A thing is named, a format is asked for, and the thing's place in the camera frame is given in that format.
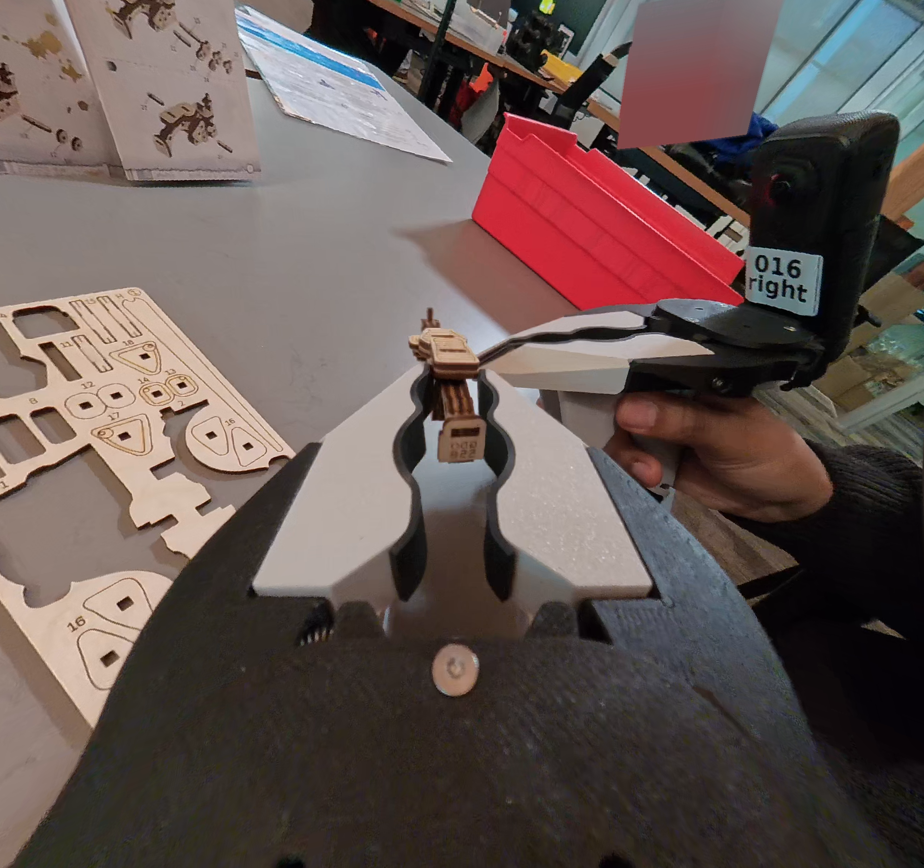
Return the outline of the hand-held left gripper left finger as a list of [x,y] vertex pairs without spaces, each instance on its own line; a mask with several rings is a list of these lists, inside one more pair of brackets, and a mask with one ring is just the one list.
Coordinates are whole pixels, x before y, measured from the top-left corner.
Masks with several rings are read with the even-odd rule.
[[389,553],[413,503],[394,447],[422,377],[422,366],[406,371],[322,438],[252,582],[258,596],[398,599]]

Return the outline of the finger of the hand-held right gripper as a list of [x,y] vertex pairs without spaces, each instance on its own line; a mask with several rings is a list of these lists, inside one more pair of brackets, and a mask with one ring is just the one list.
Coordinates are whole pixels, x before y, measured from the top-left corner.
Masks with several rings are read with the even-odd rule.
[[648,332],[653,308],[601,308],[557,318],[498,342],[479,354],[485,367],[526,344],[564,344],[571,341],[611,342]]
[[498,374],[515,388],[580,393],[620,393],[636,362],[713,357],[699,343],[674,337],[528,342],[498,359]]

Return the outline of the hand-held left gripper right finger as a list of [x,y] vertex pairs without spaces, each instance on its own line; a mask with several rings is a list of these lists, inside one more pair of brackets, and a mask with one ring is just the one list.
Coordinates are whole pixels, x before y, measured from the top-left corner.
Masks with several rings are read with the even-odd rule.
[[496,372],[479,376],[487,424],[484,568],[502,602],[641,599],[653,581],[583,441]]

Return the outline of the wooden model assembly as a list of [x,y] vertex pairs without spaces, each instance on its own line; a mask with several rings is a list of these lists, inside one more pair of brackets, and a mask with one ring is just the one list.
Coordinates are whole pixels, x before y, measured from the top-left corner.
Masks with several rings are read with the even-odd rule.
[[443,327],[432,307],[426,309],[421,330],[409,338],[415,358],[426,365],[428,388],[425,412],[441,423],[437,439],[440,462],[459,464],[483,458],[487,423],[476,409],[468,383],[478,378],[479,357],[466,337]]

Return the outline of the wooden puzzle sheet with cutouts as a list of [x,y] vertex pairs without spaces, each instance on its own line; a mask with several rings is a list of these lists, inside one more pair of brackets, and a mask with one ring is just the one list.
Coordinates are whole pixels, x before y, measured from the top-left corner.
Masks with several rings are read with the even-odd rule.
[[[2,496],[90,450],[130,497],[137,529],[167,519],[167,548],[191,559],[235,508],[201,508],[212,497],[181,472],[154,471],[176,458],[167,412],[200,408],[184,440],[202,467],[224,474],[269,469],[294,451],[143,290],[124,287],[1,310],[2,328],[24,361],[42,364],[41,389],[2,400],[39,452],[2,458]],[[89,726],[154,609],[172,582],[151,571],[71,583],[67,594],[31,608],[25,589],[2,577],[2,608]]]

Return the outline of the grey desk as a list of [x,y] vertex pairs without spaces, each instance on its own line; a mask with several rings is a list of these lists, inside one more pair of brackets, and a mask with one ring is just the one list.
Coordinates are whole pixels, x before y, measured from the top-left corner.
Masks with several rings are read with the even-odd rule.
[[[483,350],[575,311],[475,225],[489,160],[389,85],[450,157],[425,160],[295,120],[247,82],[261,163],[247,184],[2,177],[2,305],[147,291],[295,451],[410,366],[428,307]],[[2,573],[34,606],[122,570],[183,560],[136,530],[94,453],[2,498]],[[2,609],[2,866],[90,735]]]

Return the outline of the person's right hand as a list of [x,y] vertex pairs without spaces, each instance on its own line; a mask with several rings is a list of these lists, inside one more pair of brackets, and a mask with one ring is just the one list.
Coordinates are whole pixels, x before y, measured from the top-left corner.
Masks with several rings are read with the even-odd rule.
[[700,504],[760,523],[807,518],[828,504],[834,484],[818,455],[753,399],[683,398],[662,392],[623,396],[605,453],[645,488],[664,467],[638,440],[676,446],[674,488]]

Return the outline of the red storage bin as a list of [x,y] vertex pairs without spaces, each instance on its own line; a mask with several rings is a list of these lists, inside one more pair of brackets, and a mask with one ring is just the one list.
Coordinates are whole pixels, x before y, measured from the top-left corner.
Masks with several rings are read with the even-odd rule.
[[733,306],[743,261],[577,135],[506,114],[472,220],[578,309]]

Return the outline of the laminated paper sheet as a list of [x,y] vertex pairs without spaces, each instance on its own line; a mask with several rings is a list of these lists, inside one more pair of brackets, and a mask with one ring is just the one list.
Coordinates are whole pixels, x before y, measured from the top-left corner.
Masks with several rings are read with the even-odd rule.
[[237,7],[235,15],[242,46],[285,114],[402,153],[451,163],[363,62],[251,7]]

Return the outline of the white instruction booklet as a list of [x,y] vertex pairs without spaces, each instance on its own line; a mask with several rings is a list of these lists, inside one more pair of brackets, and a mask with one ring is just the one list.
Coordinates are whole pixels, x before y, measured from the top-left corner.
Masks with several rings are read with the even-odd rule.
[[1,0],[1,169],[256,178],[234,0]]

